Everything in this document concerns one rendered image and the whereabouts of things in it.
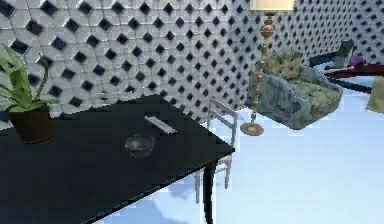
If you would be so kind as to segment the olive green cushion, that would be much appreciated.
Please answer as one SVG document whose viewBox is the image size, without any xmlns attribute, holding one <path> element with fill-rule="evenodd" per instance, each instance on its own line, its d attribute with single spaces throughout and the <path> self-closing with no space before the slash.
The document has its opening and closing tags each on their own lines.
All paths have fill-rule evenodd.
<svg viewBox="0 0 384 224">
<path fill-rule="evenodd" d="M 384 77 L 374 78 L 366 109 L 384 114 Z"/>
</svg>

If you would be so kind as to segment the dark red low table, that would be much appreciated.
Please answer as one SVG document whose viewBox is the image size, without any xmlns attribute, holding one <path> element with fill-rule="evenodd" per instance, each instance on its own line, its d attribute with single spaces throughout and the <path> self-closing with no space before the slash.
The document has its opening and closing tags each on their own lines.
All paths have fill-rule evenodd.
<svg viewBox="0 0 384 224">
<path fill-rule="evenodd" d="M 342 81 L 342 78 L 353 78 L 353 77 L 384 77 L 384 65 L 381 64 L 369 64 L 362 61 L 360 64 L 351 64 L 345 68 L 335 69 L 332 66 L 326 66 L 323 72 L 325 77 L 334 84 L 338 84 L 343 88 L 350 90 L 370 94 L 372 88 L 363 86 L 361 84 L 354 84 Z"/>
</svg>

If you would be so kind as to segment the black dining table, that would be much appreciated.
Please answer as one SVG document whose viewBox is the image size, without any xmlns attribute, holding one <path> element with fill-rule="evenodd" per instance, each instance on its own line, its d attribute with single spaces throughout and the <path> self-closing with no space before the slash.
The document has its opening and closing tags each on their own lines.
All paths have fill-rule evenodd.
<svg viewBox="0 0 384 224">
<path fill-rule="evenodd" d="M 144 119 L 177 130 L 166 134 Z M 52 138 L 23 143 L 0 131 L 0 224 L 92 224 L 200 169 L 204 211 L 212 215 L 213 173 L 232 146 L 158 95 L 56 118 Z M 124 145 L 136 134 L 155 138 L 134 158 Z"/>
</svg>

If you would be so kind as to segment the purple round object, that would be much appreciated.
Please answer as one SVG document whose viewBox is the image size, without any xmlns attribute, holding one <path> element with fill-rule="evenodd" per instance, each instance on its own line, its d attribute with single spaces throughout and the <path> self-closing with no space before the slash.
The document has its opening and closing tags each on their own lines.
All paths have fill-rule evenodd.
<svg viewBox="0 0 384 224">
<path fill-rule="evenodd" d="M 365 64 L 366 60 L 361 56 L 351 56 L 348 62 L 348 66 L 358 66 Z"/>
</svg>

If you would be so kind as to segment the brass floor lamp cream shade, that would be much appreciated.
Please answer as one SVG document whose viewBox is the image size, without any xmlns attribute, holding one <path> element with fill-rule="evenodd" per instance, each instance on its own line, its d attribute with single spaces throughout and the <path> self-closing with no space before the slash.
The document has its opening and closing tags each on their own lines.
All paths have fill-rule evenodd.
<svg viewBox="0 0 384 224">
<path fill-rule="evenodd" d="M 273 17 L 279 12 L 292 11 L 294 9 L 294 4 L 295 0 L 250 0 L 250 10 L 253 12 L 262 12 L 265 15 L 265 20 L 260 28 L 263 43 L 261 45 L 261 56 L 258 63 L 259 69 L 256 72 L 251 73 L 252 91 L 254 93 L 251 100 L 251 120 L 240 126 L 240 130 L 246 135 L 260 136 L 264 133 L 263 127 L 256 123 L 256 117 L 263 80 L 263 71 L 268 53 L 269 38 L 273 36 L 275 32 Z"/>
</svg>

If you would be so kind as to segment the dark glass bowl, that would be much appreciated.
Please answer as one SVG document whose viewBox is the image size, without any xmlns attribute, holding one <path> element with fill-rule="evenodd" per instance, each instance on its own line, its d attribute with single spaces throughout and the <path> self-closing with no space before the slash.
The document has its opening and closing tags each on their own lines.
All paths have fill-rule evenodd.
<svg viewBox="0 0 384 224">
<path fill-rule="evenodd" d="M 125 141 L 126 151 L 134 158 L 147 157 L 154 149 L 155 138 L 148 134 L 136 134 Z"/>
</svg>

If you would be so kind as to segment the green potted house plant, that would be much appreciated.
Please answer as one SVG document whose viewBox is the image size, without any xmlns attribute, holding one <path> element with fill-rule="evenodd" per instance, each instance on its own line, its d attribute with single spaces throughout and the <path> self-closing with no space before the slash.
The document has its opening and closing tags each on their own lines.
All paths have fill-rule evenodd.
<svg viewBox="0 0 384 224">
<path fill-rule="evenodd" d="M 43 79 L 32 94 L 27 66 L 17 53 L 2 45 L 8 57 L 0 55 L 0 68 L 5 71 L 10 84 L 0 83 L 0 108 L 8 115 L 20 139 L 26 144 L 45 141 L 54 135 L 54 125 L 50 118 L 49 106 L 58 104 L 58 99 L 42 99 L 41 93 L 48 81 L 49 66 L 43 64 Z"/>
</svg>

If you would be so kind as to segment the grey metal chair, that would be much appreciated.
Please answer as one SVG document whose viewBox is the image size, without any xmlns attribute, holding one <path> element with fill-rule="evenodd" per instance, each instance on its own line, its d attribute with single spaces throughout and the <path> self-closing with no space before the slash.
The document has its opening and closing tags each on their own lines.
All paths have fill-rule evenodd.
<svg viewBox="0 0 384 224">
<path fill-rule="evenodd" d="M 234 147 L 236 141 L 237 134 L 237 124 L 238 124 L 238 114 L 231 109 L 229 106 L 226 106 L 222 102 L 218 101 L 216 98 L 211 97 L 209 99 L 208 111 L 207 111 L 207 121 L 206 128 L 210 129 L 210 124 L 212 119 L 217 119 L 225 126 L 227 126 L 231 130 L 231 139 L 229 144 Z M 230 173 L 232 168 L 232 156 L 226 156 L 223 159 L 220 159 L 218 162 L 220 168 L 217 170 L 217 173 L 224 171 L 225 179 L 224 186 L 228 188 Z M 195 182 L 195 202 L 200 202 L 200 186 L 201 181 L 203 179 L 203 169 L 200 169 L 194 174 L 194 182 Z"/>
</svg>

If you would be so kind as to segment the grey remote control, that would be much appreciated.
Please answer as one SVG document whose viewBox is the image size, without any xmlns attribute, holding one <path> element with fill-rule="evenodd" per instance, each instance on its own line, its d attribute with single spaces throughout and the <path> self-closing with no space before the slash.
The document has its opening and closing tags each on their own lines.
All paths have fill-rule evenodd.
<svg viewBox="0 0 384 224">
<path fill-rule="evenodd" d="M 163 122 L 162 120 L 158 119 L 155 116 L 151 116 L 151 117 L 145 116 L 144 119 L 149 123 L 151 123 L 152 125 L 155 125 L 157 128 L 159 128 L 166 134 L 175 134 L 177 132 L 176 129 L 169 126 L 168 124 L 166 124 L 165 122 Z"/>
</svg>

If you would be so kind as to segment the grey green laptop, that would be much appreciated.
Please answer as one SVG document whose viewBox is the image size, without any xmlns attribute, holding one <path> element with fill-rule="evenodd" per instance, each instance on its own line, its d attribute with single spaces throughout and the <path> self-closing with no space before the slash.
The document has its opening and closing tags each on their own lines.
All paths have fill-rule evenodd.
<svg viewBox="0 0 384 224">
<path fill-rule="evenodd" d="M 345 68 L 353 54 L 354 41 L 352 39 L 342 40 L 341 45 L 333 57 L 336 68 Z"/>
</svg>

